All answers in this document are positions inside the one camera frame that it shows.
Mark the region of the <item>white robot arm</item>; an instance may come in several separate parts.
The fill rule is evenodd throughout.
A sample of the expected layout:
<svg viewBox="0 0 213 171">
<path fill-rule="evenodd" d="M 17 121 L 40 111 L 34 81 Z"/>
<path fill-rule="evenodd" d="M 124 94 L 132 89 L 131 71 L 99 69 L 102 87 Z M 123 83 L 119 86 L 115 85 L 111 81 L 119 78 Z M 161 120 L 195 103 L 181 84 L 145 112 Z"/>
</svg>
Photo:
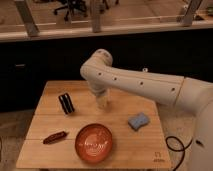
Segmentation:
<svg viewBox="0 0 213 171">
<path fill-rule="evenodd" d="M 196 116 L 188 171 L 213 171 L 213 83 L 184 76 L 132 71 L 112 66 L 113 57 L 97 49 L 80 68 L 100 106 L 109 87 L 180 107 Z"/>
</svg>

